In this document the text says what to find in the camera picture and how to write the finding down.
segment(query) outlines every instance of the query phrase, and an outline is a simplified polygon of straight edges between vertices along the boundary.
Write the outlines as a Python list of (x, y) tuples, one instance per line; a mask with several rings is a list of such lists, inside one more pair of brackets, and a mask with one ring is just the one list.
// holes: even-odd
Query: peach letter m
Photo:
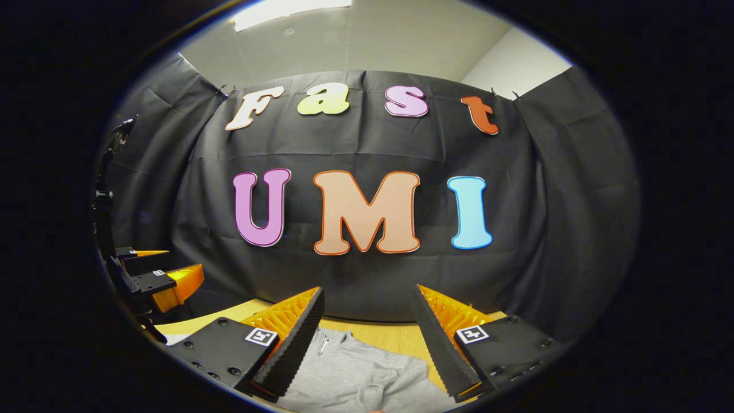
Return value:
[(345, 170), (317, 173), (313, 183), (321, 188), (324, 197), (321, 240), (313, 246), (316, 253), (341, 255), (349, 251), (349, 243), (341, 236), (342, 222), (362, 252), (372, 245), (383, 223), (383, 236), (377, 242), (381, 252), (406, 253), (421, 246), (413, 228), (413, 194), (421, 183), (418, 175), (389, 173), (371, 203), (367, 202), (355, 178)]

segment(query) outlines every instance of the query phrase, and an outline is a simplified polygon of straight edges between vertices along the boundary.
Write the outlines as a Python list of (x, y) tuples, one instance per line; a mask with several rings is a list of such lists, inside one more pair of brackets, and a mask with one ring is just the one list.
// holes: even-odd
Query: gray sweatshirt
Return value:
[(425, 361), (320, 327), (277, 405), (298, 413), (441, 413), (459, 406), (428, 379)]

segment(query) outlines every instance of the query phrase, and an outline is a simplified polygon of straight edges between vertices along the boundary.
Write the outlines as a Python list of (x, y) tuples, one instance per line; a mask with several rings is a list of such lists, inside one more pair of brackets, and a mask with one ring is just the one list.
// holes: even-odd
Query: black bracket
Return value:
[[(120, 293), (120, 297), (123, 299), (123, 301), (125, 301), (126, 304), (128, 304), (130, 310), (135, 314), (138, 321), (145, 326), (145, 329), (148, 330), (156, 340), (165, 343), (166, 337), (156, 329), (156, 327), (153, 325), (150, 318), (148, 317), (148, 315), (152, 312), (150, 305), (145, 299), (141, 299), (141, 297), (147, 297), (152, 294), (151, 292), (144, 293), (140, 289), (139, 282), (145, 282), (147, 281), (147, 279), (136, 280), (134, 277), (130, 277), (127, 271), (125, 271), (125, 268), (122, 266), (122, 264), (120, 264), (120, 260), (114, 258), (113, 256), (108, 256), (107, 259), (104, 261), (105, 266), (107, 267), (107, 272), (112, 279), (112, 283), (115, 285), (117, 291)], [(144, 285), (146, 287), (146, 290), (154, 290), (152, 284)]]
[(133, 255), (128, 258), (123, 258), (122, 263), (128, 274), (132, 276), (152, 273), (155, 270), (171, 271), (180, 267), (180, 265), (176, 265), (174, 256), (170, 252), (144, 256)]
[(115, 248), (115, 256), (118, 259), (124, 260), (133, 256), (137, 256), (137, 251), (135, 251), (135, 249), (132, 247)]
[(152, 273), (145, 273), (132, 279), (138, 285), (139, 292), (137, 295), (141, 297), (148, 297), (156, 292), (165, 291), (176, 286), (176, 280), (167, 276), (163, 270), (155, 270)]
[(279, 341), (275, 331), (220, 317), (169, 349), (212, 379), (260, 396), (250, 381)]
[(485, 392), (526, 381), (558, 359), (565, 347), (516, 315), (457, 330), (454, 340)]
[(95, 182), (95, 196), (92, 203), (94, 211), (94, 232), (97, 236), (102, 257), (106, 259), (108, 256), (115, 257), (115, 242), (112, 238), (112, 191), (107, 188), (105, 180), (107, 168), (112, 161), (112, 157), (117, 153), (121, 145), (125, 145), (127, 138), (135, 127), (138, 115), (123, 121), (117, 125), (110, 134), (113, 135), (112, 140), (105, 152), (102, 153), (100, 161), (99, 173)]

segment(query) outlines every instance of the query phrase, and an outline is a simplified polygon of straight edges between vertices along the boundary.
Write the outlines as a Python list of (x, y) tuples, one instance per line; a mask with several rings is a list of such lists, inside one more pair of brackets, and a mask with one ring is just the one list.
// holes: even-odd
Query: black backdrop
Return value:
[[(349, 87), (348, 110), (300, 115), (296, 106), (305, 91), (327, 82)], [(116, 243), (169, 248), (181, 266), (204, 264), (191, 316), (249, 297), (277, 302), (318, 285), (326, 315), (411, 322), (409, 297), (422, 284), (483, 312), (518, 314), (566, 342), (595, 322), (626, 274), (639, 229), (639, 181), (619, 123), (577, 67), (518, 101), (384, 71), (291, 76), (223, 98), (183, 57), (169, 59), (143, 83), (148, 86), (135, 87), (114, 116), (139, 113), (109, 168)], [(242, 96), (278, 85), (285, 92), (251, 125), (225, 131)], [(392, 85), (421, 88), (429, 112), (389, 115), (385, 90)], [(473, 125), (464, 96), (493, 108), (499, 133)], [(262, 248), (237, 231), (232, 178), (273, 168), (292, 172), (285, 231)], [(325, 170), (348, 170), (368, 200), (386, 174), (418, 174), (413, 216), (421, 247), (408, 254), (374, 246), (317, 254), (323, 200), (313, 177)], [(446, 186), (452, 176), (486, 181), (492, 244), (451, 245), (458, 228), (455, 195)], [(260, 225), (268, 220), (267, 193), (262, 182), (252, 190), (252, 219)], [(344, 238), (353, 243), (346, 231)], [(239, 300), (229, 302), (232, 295)]]
[[(3, 69), (12, 80), (3, 92), (12, 102), (5, 164), (19, 183), (4, 202), (13, 213), (7, 258), (17, 264), (6, 335), (16, 411), (236, 406), (132, 333), (103, 292), (85, 198), (95, 143), (125, 84), (116, 81), (129, 79), (124, 68), (215, 5), (25, 2), (3, 13), (10, 56)], [(513, 411), (717, 411), (725, 367), (719, 332), (730, 315), (720, 218), (731, 144), (719, 77), (731, 5), (494, 5), (598, 80), (633, 137), (644, 183), (641, 242), (611, 307), (567, 358), (503, 404)]]

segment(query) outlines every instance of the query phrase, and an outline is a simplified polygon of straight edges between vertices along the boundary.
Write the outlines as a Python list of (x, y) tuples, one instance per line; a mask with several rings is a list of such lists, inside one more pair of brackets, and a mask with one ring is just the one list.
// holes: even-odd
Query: table surface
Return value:
[[(232, 320), (243, 320), (250, 315), (262, 311), (272, 304), (251, 300), (237, 306), (224, 309), (220, 312), (181, 321), (180, 323), (159, 324), (156, 328), (163, 334), (193, 334), (200, 328), (206, 326), (219, 317), (227, 317)], [(506, 317), (503, 312), (488, 314), (492, 321)], [(426, 347), (426, 342), (421, 335), (421, 330), (416, 323), (369, 323), (361, 321), (347, 321), (329, 317), (323, 317), (319, 325), (322, 328), (337, 331), (352, 331), (352, 336), (365, 344), (397, 354), (405, 354), (424, 360), (428, 364), (428, 379), (443, 391), (446, 387), (436, 371), (431, 356)]]

